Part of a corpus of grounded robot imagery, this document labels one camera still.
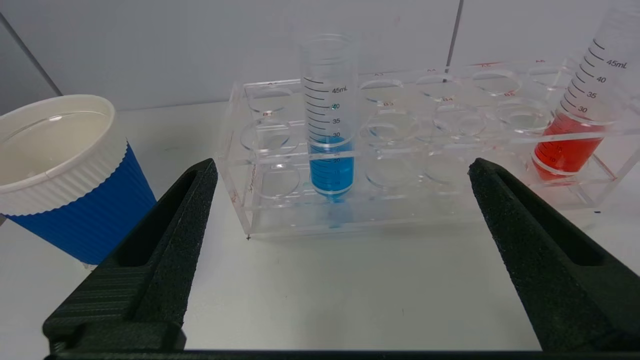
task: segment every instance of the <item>test tube rack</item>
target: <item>test tube rack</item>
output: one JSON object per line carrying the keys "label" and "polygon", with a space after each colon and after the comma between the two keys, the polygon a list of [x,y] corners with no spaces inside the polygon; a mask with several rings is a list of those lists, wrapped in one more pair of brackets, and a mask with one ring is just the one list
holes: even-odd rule
{"label": "test tube rack", "polygon": [[[309,154],[299,79],[233,87],[216,162],[247,235],[352,231],[482,221],[467,176],[484,158],[559,211],[599,206],[640,157],[640,106],[630,99],[606,131],[543,136],[577,63],[545,60],[361,74],[352,151]],[[604,138],[575,176],[540,179],[539,142]],[[355,179],[331,198],[310,160],[355,159]]]}

